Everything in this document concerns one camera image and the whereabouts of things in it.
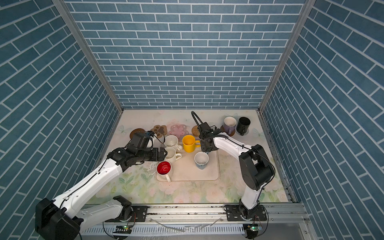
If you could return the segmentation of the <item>brown paw shaped coaster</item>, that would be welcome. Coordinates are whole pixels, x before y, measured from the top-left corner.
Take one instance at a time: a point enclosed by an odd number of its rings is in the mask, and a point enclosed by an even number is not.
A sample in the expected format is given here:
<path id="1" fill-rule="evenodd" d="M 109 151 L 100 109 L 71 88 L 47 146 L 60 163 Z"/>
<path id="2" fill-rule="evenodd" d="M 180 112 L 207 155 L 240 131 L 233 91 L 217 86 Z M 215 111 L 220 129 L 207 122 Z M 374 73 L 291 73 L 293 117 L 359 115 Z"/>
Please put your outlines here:
<path id="1" fill-rule="evenodd" d="M 167 126 L 165 125 L 155 125 L 151 131 L 156 135 L 157 138 L 162 138 L 168 134 Z"/>

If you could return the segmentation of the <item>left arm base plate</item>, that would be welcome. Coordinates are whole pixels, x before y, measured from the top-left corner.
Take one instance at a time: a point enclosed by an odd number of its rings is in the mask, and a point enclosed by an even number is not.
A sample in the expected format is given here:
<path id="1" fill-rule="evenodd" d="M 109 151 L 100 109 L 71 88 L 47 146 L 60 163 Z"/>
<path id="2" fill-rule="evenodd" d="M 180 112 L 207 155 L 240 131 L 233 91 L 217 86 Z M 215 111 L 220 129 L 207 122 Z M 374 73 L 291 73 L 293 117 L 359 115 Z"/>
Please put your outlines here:
<path id="1" fill-rule="evenodd" d="M 131 206 L 130 209 L 124 207 L 122 212 L 114 219 L 109 219 L 107 223 L 133 223 L 144 222 L 146 220 L 148 206 Z"/>

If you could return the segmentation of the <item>red inside white mug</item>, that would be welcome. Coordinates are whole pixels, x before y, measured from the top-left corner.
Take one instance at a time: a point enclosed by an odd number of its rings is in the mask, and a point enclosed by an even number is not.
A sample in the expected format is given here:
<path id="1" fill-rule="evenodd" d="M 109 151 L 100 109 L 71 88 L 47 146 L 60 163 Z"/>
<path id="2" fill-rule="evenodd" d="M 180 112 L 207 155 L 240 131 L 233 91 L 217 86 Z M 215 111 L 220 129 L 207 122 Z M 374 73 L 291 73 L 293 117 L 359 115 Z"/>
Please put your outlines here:
<path id="1" fill-rule="evenodd" d="M 173 176 L 172 164 L 168 161 L 162 161 L 157 165 L 157 176 L 164 181 L 171 182 Z"/>

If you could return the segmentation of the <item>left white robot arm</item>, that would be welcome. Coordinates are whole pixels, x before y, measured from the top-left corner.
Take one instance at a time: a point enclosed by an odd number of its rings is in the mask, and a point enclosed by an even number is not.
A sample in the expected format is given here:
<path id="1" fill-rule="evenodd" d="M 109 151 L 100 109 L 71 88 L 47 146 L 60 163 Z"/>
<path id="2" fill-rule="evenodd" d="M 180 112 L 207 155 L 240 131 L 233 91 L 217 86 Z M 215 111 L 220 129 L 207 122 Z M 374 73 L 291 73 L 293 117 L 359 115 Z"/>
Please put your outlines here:
<path id="1" fill-rule="evenodd" d="M 90 174 L 53 200 L 42 199 L 36 205 L 35 231 L 45 240 L 73 240 L 81 232 L 108 220 L 129 222 L 136 217 L 132 203 L 122 196 L 84 212 L 82 207 L 106 184 L 132 166 L 144 162 L 162 162 L 168 152 L 155 148 L 152 131 L 135 133 L 123 148 L 108 153 Z"/>

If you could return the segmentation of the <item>dark brown glossy round coaster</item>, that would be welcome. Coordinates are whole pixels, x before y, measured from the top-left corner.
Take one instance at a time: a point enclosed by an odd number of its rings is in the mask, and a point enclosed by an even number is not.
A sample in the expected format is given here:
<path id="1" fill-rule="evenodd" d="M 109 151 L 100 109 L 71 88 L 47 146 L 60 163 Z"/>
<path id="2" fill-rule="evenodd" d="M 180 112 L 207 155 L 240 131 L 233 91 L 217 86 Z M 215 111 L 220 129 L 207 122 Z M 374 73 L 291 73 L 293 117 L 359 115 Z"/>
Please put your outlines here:
<path id="1" fill-rule="evenodd" d="M 134 129 L 134 130 L 132 130 L 131 133 L 130 133 L 130 139 L 133 138 L 133 136 L 135 135 L 135 133 L 145 133 L 145 132 L 146 132 L 146 130 L 141 129 L 141 128 Z"/>

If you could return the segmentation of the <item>pink flower coaster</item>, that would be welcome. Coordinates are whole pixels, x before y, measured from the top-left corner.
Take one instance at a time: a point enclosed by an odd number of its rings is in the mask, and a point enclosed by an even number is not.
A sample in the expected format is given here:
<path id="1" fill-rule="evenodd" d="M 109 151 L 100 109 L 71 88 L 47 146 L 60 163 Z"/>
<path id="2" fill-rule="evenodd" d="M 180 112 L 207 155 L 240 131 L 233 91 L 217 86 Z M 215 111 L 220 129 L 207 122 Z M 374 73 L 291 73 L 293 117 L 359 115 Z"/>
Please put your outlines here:
<path id="1" fill-rule="evenodd" d="M 186 125 L 174 124 L 170 127 L 168 135 L 176 136 L 181 141 L 184 136 L 189 135 L 189 132 Z"/>

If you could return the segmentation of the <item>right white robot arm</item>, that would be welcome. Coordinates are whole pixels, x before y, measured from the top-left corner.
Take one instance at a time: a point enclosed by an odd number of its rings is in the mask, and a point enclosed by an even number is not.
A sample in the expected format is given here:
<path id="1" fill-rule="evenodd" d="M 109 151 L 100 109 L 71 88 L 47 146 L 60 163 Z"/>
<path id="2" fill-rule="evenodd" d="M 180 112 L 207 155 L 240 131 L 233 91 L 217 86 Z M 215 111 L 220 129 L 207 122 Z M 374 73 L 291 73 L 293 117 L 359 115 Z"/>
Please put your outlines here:
<path id="1" fill-rule="evenodd" d="M 203 152 L 223 150 L 237 158 L 246 189 L 239 202 L 243 219 L 250 220 L 261 210 L 260 195 L 263 188 L 272 181 L 276 170 L 261 145 L 245 145 L 220 129 L 212 129 L 207 123 L 198 125 Z"/>

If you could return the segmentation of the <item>yellow mug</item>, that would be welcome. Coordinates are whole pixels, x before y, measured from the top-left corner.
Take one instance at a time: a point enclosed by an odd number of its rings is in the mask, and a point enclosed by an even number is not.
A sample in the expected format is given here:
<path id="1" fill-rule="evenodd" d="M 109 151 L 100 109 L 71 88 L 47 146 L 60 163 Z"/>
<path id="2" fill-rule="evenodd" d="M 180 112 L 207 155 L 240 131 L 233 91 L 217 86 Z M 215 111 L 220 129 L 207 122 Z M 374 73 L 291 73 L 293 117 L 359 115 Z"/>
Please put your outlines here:
<path id="1" fill-rule="evenodd" d="M 195 151 L 196 148 L 201 147 L 201 143 L 199 140 L 196 140 L 196 138 L 193 135 L 186 135 L 183 137 L 183 149 L 187 153 L 192 153 Z"/>

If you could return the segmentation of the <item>brown wooden round coaster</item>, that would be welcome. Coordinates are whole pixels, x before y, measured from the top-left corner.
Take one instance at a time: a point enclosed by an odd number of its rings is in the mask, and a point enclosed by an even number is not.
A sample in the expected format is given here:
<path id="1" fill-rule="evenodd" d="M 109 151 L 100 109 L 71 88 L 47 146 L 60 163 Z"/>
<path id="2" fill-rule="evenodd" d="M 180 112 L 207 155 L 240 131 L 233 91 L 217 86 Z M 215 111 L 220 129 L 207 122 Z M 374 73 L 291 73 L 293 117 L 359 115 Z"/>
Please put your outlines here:
<path id="1" fill-rule="evenodd" d="M 223 126 L 223 125 L 220 127 L 220 130 L 221 130 L 221 132 L 227 134 L 227 132 L 225 132 L 225 129 L 224 129 L 224 126 Z M 232 137 L 232 136 L 235 135 L 235 133 L 236 133 L 236 130 L 234 130 L 231 134 L 227 134 L 227 135 L 230 136 L 230 137 Z"/>

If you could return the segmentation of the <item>black mug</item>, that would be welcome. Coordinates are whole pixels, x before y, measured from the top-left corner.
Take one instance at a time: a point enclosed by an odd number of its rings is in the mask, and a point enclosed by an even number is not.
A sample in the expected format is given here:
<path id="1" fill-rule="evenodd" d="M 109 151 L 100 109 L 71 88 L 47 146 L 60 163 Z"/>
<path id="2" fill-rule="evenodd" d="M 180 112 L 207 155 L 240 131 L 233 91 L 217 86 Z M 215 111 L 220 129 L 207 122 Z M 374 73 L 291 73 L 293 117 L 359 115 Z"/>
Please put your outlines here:
<path id="1" fill-rule="evenodd" d="M 236 131 L 239 135 L 244 136 L 248 131 L 251 124 L 251 120 L 247 117 L 240 117 Z"/>

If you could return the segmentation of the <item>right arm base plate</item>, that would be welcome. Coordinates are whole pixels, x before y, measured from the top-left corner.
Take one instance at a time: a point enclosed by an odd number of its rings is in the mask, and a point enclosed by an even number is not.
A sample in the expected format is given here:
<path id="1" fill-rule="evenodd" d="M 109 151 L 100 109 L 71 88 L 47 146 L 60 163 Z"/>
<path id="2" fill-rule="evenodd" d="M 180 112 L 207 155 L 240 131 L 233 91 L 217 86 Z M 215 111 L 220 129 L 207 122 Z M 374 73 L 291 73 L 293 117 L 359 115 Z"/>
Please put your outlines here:
<path id="1" fill-rule="evenodd" d="M 224 205 L 224 211 L 227 214 L 227 221 L 266 221 L 268 219 L 264 206 L 257 205 L 248 210 L 244 205 Z"/>

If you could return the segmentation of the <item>light blue mug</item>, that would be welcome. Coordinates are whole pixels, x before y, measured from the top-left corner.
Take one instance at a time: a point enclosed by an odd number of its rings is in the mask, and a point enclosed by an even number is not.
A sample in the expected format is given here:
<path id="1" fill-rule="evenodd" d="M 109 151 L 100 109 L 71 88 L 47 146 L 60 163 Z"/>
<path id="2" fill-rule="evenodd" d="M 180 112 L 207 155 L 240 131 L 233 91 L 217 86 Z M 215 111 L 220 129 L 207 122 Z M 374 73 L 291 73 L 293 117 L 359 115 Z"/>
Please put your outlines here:
<path id="1" fill-rule="evenodd" d="M 209 162 L 209 155 L 204 152 L 198 152 L 195 154 L 194 161 L 196 166 L 200 169 L 203 170 L 206 168 L 208 162 Z"/>

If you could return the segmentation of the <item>purple handle white mug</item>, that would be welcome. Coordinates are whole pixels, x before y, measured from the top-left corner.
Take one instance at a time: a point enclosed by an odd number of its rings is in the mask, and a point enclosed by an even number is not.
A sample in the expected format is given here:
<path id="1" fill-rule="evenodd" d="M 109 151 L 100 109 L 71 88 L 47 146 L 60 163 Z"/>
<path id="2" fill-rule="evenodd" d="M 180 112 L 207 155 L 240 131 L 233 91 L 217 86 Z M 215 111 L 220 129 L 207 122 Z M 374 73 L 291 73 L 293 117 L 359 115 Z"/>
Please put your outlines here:
<path id="1" fill-rule="evenodd" d="M 234 117 L 226 117 L 223 124 L 224 132 L 232 136 L 235 133 L 236 125 L 237 120 Z"/>

